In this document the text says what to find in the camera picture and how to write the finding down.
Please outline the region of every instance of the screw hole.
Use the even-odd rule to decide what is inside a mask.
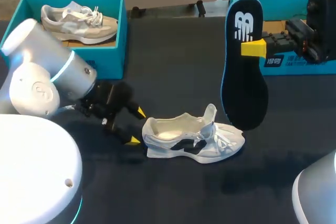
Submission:
[[[65,185],[67,186],[67,187],[72,187],[72,186],[74,186],[73,185],[73,183],[72,183],[72,180],[71,179],[69,179],[69,178],[67,178],[66,180],[65,180]]]

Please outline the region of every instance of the new balance logo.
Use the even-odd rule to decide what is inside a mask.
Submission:
[[[183,149],[183,151],[185,152],[197,155],[206,146],[206,141],[200,140],[197,144],[194,143],[195,141],[193,139],[183,139],[170,149],[172,151],[178,151]]]
[[[253,16],[251,13],[237,12],[235,18],[235,27],[238,31],[235,31],[235,39],[241,41],[252,41],[253,37],[249,34],[253,32]]]

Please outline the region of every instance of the black caster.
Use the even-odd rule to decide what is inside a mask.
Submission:
[[[197,1],[196,6],[197,6],[197,9],[198,9],[198,16],[204,18],[205,14],[206,14],[206,11],[205,11],[205,8],[204,8],[204,5],[203,5],[203,1],[202,0]]]
[[[137,6],[135,6],[132,8],[131,18],[141,18],[145,12],[146,9],[139,9]]]

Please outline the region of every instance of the white sole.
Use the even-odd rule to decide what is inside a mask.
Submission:
[[[235,155],[241,147],[236,150],[235,152],[231,152],[230,155],[227,156],[220,156],[220,157],[200,157],[195,154],[189,153],[189,152],[184,152],[184,151],[172,151],[170,149],[165,149],[161,147],[148,147],[147,150],[147,157],[149,158],[172,158],[172,157],[179,157],[179,156],[185,156],[185,157],[190,157],[193,160],[201,163],[201,164],[210,164],[214,162],[219,162],[222,161],[228,157],[231,157]]]
[[[63,34],[63,33],[57,33],[57,32],[52,32],[52,35],[54,37],[56,37],[57,39],[62,40],[62,41],[77,40],[77,41],[82,42],[83,44],[91,45],[91,44],[102,43],[105,40],[108,40],[108,39],[112,38],[114,35],[116,35],[116,33],[110,34],[110,35],[105,36],[105,37],[97,38],[97,39],[88,39],[88,38],[83,38],[81,36],[74,35],[74,34]]]

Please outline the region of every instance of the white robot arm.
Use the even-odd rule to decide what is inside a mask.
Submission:
[[[88,94],[96,82],[94,68],[62,47],[34,19],[19,24],[1,50],[10,68],[0,90],[0,114],[47,118],[59,107],[58,91],[75,101]]]
[[[49,118],[60,105],[60,97],[76,103],[85,116],[103,121],[104,130],[123,143],[134,139],[114,124],[122,108],[138,119],[145,118],[132,101],[126,83],[97,80],[96,70],[74,51],[43,31],[34,19],[19,24],[1,48],[9,62],[8,76],[0,89],[0,114],[23,114]]]

